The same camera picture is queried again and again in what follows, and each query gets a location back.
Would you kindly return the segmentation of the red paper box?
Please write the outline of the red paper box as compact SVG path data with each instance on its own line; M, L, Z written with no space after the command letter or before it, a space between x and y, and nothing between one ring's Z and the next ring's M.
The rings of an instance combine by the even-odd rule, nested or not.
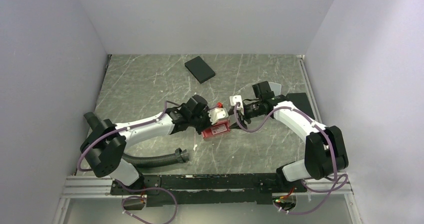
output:
M230 132L230 125L229 125L230 121L227 120L222 120L222 121L218 121L217 123L213 124L211 127L206 128L205 130L203 130L201 132L201 135L203 137L204 140L225 134Z

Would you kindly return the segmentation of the small red white box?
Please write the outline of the small red white box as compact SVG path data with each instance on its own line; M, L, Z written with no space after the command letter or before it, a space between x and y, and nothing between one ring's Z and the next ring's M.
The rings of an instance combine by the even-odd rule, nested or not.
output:
M215 125L211 127L210 130L213 135L218 135L218 134L227 132L229 129L226 124L220 124L220 125Z

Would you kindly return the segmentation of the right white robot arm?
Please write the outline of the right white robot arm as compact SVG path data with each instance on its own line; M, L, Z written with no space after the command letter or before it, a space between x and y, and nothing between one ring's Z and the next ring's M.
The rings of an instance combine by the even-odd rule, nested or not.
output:
M289 191L295 181L319 180L336 175L348 167L349 160L340 128L326 126L302 112L288 96L281 93L280 84L263 81L254 84L252 89L254 99L242 99L240 95L229 97L229 114L235 116L235 123L231 127L253 133L263 124L249 130L247 125L251 119L265 116L286 125L305 142L303 159L277 168L275 184L280 191Z

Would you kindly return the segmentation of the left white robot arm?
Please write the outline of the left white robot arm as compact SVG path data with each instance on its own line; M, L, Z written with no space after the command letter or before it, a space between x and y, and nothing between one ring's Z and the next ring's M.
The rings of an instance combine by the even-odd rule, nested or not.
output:
M88 172L92 171L99 178L109 176L118 180L129 193L137 194L143 189L144 181L135 166L123 158L125 149L158 136L185 131L188 127L201 133L212 125L210 111L207 101L194 95L186 103L174 103L152 117L126 123L115 124L87 112L84 118L91 133L80 147L77 169L83 172L81 164L86 160Z

